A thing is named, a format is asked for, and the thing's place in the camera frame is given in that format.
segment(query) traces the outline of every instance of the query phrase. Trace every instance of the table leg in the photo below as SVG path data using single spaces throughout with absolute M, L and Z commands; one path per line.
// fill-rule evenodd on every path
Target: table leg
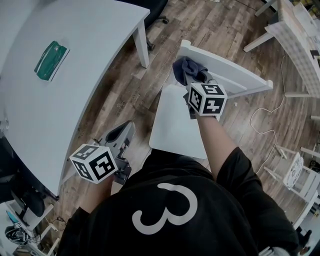
M 286 98 L 308 98 L 311 97 L 311 95 L 307 92 L 298 92 L 298 91 L 292 91 L 292 92 L 286 92 L 284 94 Z
M 310 118 L 312 120 L 320 121 L 320 116 L 311 115 Z
M 318 152 L 314 152 L 314 151 L 307 149 L 307 148 L 304 148 L 304 147 L 300 147 L 300 150 L 304 153 L 311 155 L 311 156 L 314 156 L 316 158 L 320 158 L 320 153 L 318 153 Z
M 138 27 L 132 35 L 135 42 L 136 50 L 141 61 L 141 65 L 142 67 L 147 68 L 149 66 L 149 56 L 144 21 L 141 21 L 139 23 Z
M 274 4 L 277 0 L 270 0 L 269 2 L 266 2 L 265 5 L 263 5 L 257 12 L 254 14 L 255 16 L 259 16 L 262 14 L 266 9 L 268 9 L 272 4 Z
M 264 33 L 262 36 L 258 37 L 256 40 L 252 41 L 248 45 L 246 45 L 243 50 L 247 53 L 251 51 L 253 48 L 256 48 L 257 46 L 261 45 L 265 41 L 268 41 L 269 39 L 273 38 L 274 36 L 268 32 Z

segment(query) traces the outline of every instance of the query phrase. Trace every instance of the white table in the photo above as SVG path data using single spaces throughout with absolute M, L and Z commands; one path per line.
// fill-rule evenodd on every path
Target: white table
M 133 35 L 149 65 L 148 9 L 113 0 L 40 1 L 19 31 L 1 73 L 9 120 L 6 137 L 24 164 L 58 195 L 70 146 L 86 107 L 111 62 Z M 70 52 L 52 82 L 34 68 L 58 41 Z
M 272 0 L 256 12 L 261 14 Z M 286 97 L 320 98 L 320 67 L 317 59 L 313 59 L 310 50 L 316 50 L 315 43 L 307 36 L 307 31 L 294 14 L 294 6 L 289 0 L 277 0 L 279 22 L 265 27 L 266 33 L 244 47 L 251 51 L 265 41 L 275 37 L 289 55 L 298 70 L 307 92 L 286 92 Z

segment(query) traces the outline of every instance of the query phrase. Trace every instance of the black t-shirt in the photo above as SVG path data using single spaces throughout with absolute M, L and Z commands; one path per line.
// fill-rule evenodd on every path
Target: black t-shirt
M 258 255 L 268 246 L 294 255 L 297 234 L 236 148 L 216 182 L 196 163 L 143 168 L 90 215 L 76 211 L 58 256 Z

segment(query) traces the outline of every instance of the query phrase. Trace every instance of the white cable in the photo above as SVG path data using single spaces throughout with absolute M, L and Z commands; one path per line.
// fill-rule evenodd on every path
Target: white cable
M 264 166 L 264 164 L 269 160 L 272 151 L 275 149 L 275 147 L 276 147 L 276 145 L 277 145 L 277 136 L 276 136 L 275 130 L 273 130 L 273 129 L 272 129 L 272 130 L 267 130 L 267 131 L 265 131 L 265 132 L 258 132 L 258 131 L 253 127 L 251 121 L 252 121 L 252 118 L 254 117 L 254 115 L 255 115 L 259 110 L 265 110 L 265 111 L 268 111 L 269 113 L 273 113 L 273 112 L 275 112 L 276 110 L 280 109 L 281 106 L 283 105 L 284 100 L 285 100 L 286 86 L 285 86 L 285 80 L 284 80 L 284 73 L 283 73 L 283 70 L 282 70 L 282 64 L 284 63 L 284 58 L 285 58 L 285 56 L 286 56 L 286 52 L 284 52 L 284 55 L 282 56 L 281 65 L 280 65 L 281 77 L 282 77 L 282 84 L 283 84 L 283 96 L 282 96 L 281 104 L 280 104 L 277 108 L 275 108 L 274 110 L 272 110 L 272 111 L 270 111 L 270 110 L 268 110 L 268 109 L 265 109 L 265 108 L 263 108 L 263 107 L 260 107 L 260 108 L 258 108 L 258 109 L 252 114 L 252 116 L 251 116 L 251 118 L 250 118 L 250 125 L 251 125 L 252 129 L 254 129 L 258 134 L 263 135 L 263 134 L 266 134 L 266 133 L 269 133 L 269 132 L 273 132 L 274 138 L 275 138 L 275 143 L 274 143 L 273 148 L 271 149 L 271 151 L 270 151 L 267 159 L 266 159 L 266 160 L 263 162 L 263 164 L 260 166 L 260 168 L 259 168 L 259 170 L 256 172 L 256 174 L 258 174 L 258 172 L 261 170 L 262 166 Z

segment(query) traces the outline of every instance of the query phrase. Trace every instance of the person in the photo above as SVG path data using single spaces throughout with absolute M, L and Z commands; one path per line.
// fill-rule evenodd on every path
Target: person
M 196 118 L 211 172 L 153 149 L 118 193 L 110 196 L 111 177 L 89 187 L 57 255 L 297 255 L 297 233 L 251 161 L 215 118 Z

